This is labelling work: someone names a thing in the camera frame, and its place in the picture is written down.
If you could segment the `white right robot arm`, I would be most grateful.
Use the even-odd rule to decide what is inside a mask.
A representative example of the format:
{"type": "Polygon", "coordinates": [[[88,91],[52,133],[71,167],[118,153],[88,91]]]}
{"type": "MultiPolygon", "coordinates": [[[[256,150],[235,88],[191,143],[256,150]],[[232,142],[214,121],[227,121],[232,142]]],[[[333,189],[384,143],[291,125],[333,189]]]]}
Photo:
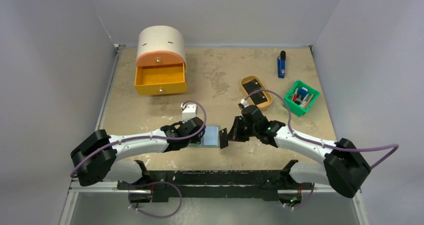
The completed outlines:
{"type": "Polygon", "coordinates": [[[268,120],[255,105],[249,105],[235,116],[227,142],[247,142],[255,137],[261,143],[301,154],[314,163],[293,161],[281,174],[280,181],[288,189],[300,183],[332,187],[340,195],[353,198],[372,169],[348,139],[323,140],[292,129],[288,124],[268,120]]]}

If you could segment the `black credit card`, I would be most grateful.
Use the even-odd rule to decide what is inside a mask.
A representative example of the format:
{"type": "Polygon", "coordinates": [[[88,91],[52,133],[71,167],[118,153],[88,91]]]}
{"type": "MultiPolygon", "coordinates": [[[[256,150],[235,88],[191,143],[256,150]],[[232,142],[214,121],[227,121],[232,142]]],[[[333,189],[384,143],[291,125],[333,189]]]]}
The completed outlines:
{"type": "Polygon", "coordinates": [[[227,128],[220,130],[218,136],[220,149],[222,150],[224,148],[227,148],[229,146],[227,128]]]}
{"type": "Polygon", "coordinates": [[[269,101],[263,91],[252,93],[249,98],[257,106],[267,103],[269,101]]]}

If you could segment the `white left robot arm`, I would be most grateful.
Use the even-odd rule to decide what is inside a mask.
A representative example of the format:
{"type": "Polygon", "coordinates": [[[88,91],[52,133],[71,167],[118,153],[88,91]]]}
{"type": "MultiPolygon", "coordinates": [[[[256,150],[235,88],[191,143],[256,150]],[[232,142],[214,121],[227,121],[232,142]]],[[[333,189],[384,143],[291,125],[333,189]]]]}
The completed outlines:
{"type": "Polygon", "coordinates": [[[94,185],[106,178],[114,163],[141,154],[179,151],[200,141],[205,128],[205,122],[196,116],[133,135],[96,130],[70,153],[74,165],[70,177],[77,178],[83,187],[94,185]]]}

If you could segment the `green card holder wallet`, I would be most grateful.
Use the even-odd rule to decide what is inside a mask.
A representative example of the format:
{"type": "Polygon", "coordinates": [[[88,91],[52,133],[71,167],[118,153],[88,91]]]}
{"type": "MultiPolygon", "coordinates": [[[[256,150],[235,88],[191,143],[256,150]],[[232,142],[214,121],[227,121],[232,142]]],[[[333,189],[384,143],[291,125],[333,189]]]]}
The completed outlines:
{"type": "Polygon", "coordinates": [[[200,142],[190,143],[189,148],[219,148],[220,147],[220,126],[207,125],[200,142]]]}

